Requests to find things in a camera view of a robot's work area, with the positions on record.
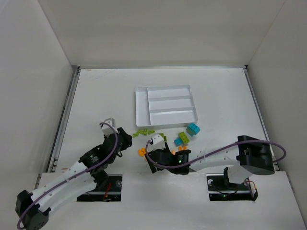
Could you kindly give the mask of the teal duplo brick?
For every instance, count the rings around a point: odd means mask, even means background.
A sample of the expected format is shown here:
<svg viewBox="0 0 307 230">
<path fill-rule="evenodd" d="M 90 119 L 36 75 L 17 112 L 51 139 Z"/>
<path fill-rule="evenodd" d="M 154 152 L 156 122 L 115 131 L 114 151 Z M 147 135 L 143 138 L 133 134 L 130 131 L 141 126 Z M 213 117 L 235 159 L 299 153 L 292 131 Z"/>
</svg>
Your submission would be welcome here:
<svg viewBox="0 0 307 230">
<path fill-rule="evenodd" d="M 174 140 L 174 144 L 175 144 L 175 146 L 182 146 L 184 143 L 183 143 L 183 141 L 182 141 L 182 139 L 181 138 L 176 138 L 175 140 Z"/>
</svg>

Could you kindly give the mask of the orange lego pieces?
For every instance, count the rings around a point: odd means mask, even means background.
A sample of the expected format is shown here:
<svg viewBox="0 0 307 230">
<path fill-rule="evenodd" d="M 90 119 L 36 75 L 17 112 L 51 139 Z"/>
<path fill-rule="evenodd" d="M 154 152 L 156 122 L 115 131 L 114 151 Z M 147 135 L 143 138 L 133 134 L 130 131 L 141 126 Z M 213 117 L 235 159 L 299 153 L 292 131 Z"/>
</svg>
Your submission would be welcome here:
<svg viewBox="0 0 307 230">
<path fill-rule="evenodd" d="M 177 151 L 181 151 L 181 150 L 187 150 L 187 147 L 186 147 L 186 146 L 183 146 L 183 147 L 182 147 L 182 146 L 179 146 L 179 147 L 177 148 L 177 150 L 172 150 L 171 153 L 172 153 L 173 155 L 175 155 L 175 153 L 176 153 Z M 138 155 L 139 155 L 139 156 L 144 157 L 145 154 L 146 154 L 146 149 L 145 149 L 145 148 L 142 148 L 142 149 L 139 149 L 139 150 L 138 150 Z"/>
</svg>

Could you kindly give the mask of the green duplo brick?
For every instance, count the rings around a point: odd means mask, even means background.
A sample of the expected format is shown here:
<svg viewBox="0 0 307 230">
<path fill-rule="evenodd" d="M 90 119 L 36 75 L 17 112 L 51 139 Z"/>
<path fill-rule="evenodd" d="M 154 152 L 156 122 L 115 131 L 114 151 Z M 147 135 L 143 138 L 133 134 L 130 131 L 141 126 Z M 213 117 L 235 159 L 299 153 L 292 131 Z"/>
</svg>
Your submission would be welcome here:
<svg viewBox="0 0 307 230">
<path fill-rule="evenodd" d="M 180 132 L 178 137 L 181 139 L 183 145 L 187 145 L 189 143 L 189 138 L 185 132 Z"/>
</svg>

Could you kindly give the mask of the teal and green duplo stack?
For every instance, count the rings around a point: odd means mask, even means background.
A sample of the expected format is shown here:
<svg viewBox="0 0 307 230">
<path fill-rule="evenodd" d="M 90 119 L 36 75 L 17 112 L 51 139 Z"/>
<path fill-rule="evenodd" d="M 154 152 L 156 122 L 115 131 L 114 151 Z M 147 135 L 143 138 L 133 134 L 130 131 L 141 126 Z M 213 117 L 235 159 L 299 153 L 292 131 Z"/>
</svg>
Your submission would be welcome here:
<svg viewBox="0 0 307 230">
<path fill-rule="evenodd" d="M 200 132 L 200 128 L 195 123 L 188 124 L 186 132 L 192 137 L 197 135 Z"/>
</svg>

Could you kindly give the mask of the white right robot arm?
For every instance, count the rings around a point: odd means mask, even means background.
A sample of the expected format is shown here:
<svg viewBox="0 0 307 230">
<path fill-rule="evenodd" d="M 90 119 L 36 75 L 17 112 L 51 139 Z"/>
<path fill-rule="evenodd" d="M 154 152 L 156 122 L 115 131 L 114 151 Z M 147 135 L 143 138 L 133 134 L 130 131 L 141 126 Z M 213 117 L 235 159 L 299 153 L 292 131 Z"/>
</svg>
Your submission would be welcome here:
<svg viewBox="0 0 307 230">
<path fill-rule="evenodd" d="M 211 152 L 186 149 L 172 153 L 167 143 L 157 135 L 146 143 L 145 157 L 152 173 L 168 170 L 173 174 L 187 175 L 222 167 L 222 181 L 211 184 L 224 190 L 237 190 L 252 175 L 275 173 L 270 144 L 249 136 L 239 136 L 237 142 Z"/>
</svg>

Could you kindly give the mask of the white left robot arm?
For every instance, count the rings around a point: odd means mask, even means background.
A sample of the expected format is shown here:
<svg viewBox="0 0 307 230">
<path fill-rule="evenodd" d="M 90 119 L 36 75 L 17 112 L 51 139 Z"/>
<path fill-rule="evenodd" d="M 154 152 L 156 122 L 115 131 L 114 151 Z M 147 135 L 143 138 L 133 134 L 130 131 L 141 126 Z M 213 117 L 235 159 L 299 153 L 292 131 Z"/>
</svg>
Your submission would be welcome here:
<svg viewBox="0 0 307 230">
<path fill-rule="evenodd" d="M 23 190 L 17 195 L 17 229 L 39 230 L 63 205 L 108 184 L 106 168 L 116 157 L 122 157 L 122 151 L 132 146 L 132 136 L 123 128 L 111 128 L 110 131 L 109 135 L 104 135 L 101 144 L 87 151 L 54 181 L 31 192 Z"/>
</svg>

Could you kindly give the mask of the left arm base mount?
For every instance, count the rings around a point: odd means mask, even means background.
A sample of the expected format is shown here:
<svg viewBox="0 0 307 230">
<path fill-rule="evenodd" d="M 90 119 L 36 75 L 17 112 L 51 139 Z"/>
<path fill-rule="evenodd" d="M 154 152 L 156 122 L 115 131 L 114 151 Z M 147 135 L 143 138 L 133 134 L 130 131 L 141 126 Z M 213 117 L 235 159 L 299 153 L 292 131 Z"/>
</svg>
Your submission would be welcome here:
<svg viewBox="0 0 307 230">
<path fill-rule="evenodd" d="M 120 202 L 122 174 L 111 174 L 104 186 L 97 185 L 92 191 L 77 198 L 77 202 Z"/>
</svg>

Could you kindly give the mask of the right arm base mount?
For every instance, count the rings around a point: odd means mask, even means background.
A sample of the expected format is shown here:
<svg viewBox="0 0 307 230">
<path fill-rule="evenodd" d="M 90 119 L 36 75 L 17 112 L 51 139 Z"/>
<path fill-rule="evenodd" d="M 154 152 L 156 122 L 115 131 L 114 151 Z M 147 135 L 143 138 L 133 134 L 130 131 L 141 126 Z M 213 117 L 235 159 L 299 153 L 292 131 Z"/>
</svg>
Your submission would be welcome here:
<svg viewBox="0 0 307 230">
<path fill-rule="evenodd" d="M 249 178 L 241 184 L 229 183 L 223 174 L 207 174 L 206 178 L 210 201 L 256 201 L 259 196 Z"/>
</svg>

